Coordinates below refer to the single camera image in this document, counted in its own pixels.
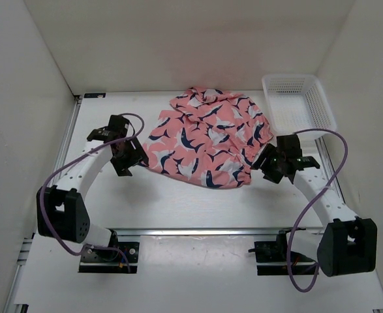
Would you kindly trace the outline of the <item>pink shark print shorts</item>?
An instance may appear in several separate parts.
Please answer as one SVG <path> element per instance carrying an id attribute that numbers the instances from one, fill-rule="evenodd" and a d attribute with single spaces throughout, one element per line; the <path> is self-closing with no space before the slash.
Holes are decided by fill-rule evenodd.
<path id="1" fill-rule="evenodd" d="M 149 161 L 143 167 L 207 188 L 251 182 L 251 166 L 273 133 L 249 96 L 191 87 L 170 106 L 144 143 Z"/>

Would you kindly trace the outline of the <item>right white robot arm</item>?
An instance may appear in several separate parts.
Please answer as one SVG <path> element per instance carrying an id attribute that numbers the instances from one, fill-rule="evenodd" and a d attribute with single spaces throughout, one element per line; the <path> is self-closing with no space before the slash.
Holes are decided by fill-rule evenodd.
<path id="1" fill-rule="evenodd" d="M 376 224 L 359 217 L 331 189 L 316 159 L 303 155 L 297 135 L 279 136 L 275 145 L 267 144 L 252 168 L 261 170 L 272 183 L 289 179 L 324 227 L 322 235 L 314 235 L 299 226 L 298 218 L 292 228 L 280 231 L 275 245 L 280 259 L 292 264 L 294 256 L 301 254 L 315 261 L 328 277 L 374 271 Z"/>

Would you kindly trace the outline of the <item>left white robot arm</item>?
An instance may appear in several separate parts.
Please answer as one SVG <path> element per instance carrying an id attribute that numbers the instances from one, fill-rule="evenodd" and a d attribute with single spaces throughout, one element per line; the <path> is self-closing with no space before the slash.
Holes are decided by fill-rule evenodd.
<path id="1" fill-rule="evenodd" d="M 90 220 L 84 199 L 107 164 L 119 177 L 130 177 L 130 168 L 149 162 L 138 140 L 141 130 L 129 121 L 131 113 L 111 115 L 108 124 L 87 136 L 80 156 L 55 170 L 37 192 L 37 230 L 43 237 L 54 238 L 69 254 L 77 255 L 68 243 L 97 251 L 105 261 L 119 254 L 114 230 Z"/>

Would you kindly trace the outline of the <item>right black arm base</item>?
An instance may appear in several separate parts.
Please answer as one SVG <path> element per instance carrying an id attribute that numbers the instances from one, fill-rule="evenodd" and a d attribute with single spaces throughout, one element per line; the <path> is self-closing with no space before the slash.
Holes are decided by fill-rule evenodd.
<path id="1" fill-rule="evenodd" d="M 287 238 L 290 228 L 279 230 L 274 241 L 255 241 L 248 250 L 256 258 L 258 276 L 287 276 Z M 313 275 L 315 261 L 299 252 L 291 251 L 290 264 L 293 275 Z"/>

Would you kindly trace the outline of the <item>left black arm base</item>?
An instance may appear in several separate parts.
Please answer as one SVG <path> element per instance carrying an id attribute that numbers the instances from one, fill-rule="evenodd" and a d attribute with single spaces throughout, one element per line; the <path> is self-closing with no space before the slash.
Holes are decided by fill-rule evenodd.
<path id="1" fill-rule="evenodd" d="M 139 241 L 120 239 L 111 230 L 110 247 L 115 250 L 88 248 L 80 256 L 79 273 L 89 274 L 136 274 L 140 252 Z"/>

